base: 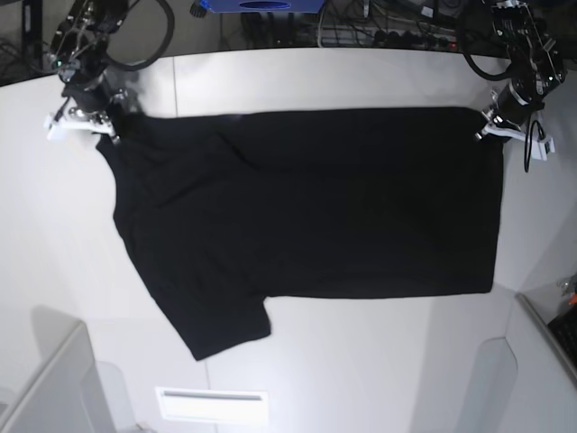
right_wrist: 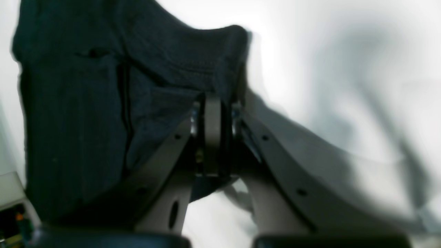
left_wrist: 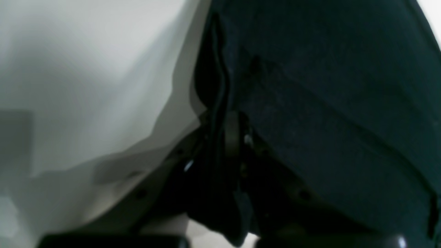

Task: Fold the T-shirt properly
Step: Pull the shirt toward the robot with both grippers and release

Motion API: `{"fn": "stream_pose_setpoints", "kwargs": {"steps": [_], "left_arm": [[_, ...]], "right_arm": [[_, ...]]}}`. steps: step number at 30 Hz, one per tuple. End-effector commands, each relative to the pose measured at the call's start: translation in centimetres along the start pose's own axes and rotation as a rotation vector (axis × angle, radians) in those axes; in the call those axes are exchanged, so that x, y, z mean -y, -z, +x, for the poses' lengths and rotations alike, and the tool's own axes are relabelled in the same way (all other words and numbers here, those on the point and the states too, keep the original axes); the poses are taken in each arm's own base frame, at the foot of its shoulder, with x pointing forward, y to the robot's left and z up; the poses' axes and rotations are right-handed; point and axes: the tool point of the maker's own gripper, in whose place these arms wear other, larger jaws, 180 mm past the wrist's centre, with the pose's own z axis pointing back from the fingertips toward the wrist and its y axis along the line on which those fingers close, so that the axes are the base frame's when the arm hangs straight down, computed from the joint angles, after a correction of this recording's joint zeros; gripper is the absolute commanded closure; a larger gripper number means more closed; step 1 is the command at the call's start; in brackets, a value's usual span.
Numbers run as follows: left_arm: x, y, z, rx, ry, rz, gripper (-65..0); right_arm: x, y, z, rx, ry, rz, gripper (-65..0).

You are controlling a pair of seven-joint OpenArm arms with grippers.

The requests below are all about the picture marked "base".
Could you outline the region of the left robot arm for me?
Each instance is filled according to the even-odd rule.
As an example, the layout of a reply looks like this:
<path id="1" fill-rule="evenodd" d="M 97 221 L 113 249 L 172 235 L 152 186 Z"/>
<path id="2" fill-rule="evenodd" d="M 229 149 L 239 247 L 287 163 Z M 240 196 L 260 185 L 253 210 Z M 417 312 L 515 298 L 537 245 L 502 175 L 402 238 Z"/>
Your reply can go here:
<path id="1" fill-rule="evenodd" d="M 493 34 L 508 56 L 509 65 L 499 74 L 484 71 L 472 58 L 468 31 L 478 12 L 490 16 Z M 475 138 L 480 141 L 492 135 L 524 139 L 527 134 L 522 126 L 530 125 L 533 116 L 545 108 L 545 97 L 566 78 L 563 57 L 546 25 L 533 16 L 526 1 L 470 1 L 457 19 L 456 40 L 476 75 L 490 82 L 507 83 L 481 112 L 485 125 Z"/>

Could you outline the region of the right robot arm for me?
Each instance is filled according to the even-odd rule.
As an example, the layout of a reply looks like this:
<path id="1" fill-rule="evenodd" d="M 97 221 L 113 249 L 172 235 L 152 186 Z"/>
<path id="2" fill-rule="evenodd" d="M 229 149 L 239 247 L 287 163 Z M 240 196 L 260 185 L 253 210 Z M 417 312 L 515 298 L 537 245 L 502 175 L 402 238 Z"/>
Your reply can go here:
<path id="1" fill-rule="evenodd" d="M 44 122 L 47 138 L 58 140 L 70 131 L 106 136 L 119 143 L 117 124 L 127 109 L 129 94 L 113 88 L 109 69 L 134 73 L 146 69 L 169 47 L 175 29 L 175 14 L 166 1 L 158 5 L 166 17 L 166 32 L 160 47 L 146 60 L 122 63 L 107 52 L 110 37 L 117 33 L 135 4 L 128 1 L 76 1 L 60 23 L 47 55 L 64 85 L 64 102 Z"/>

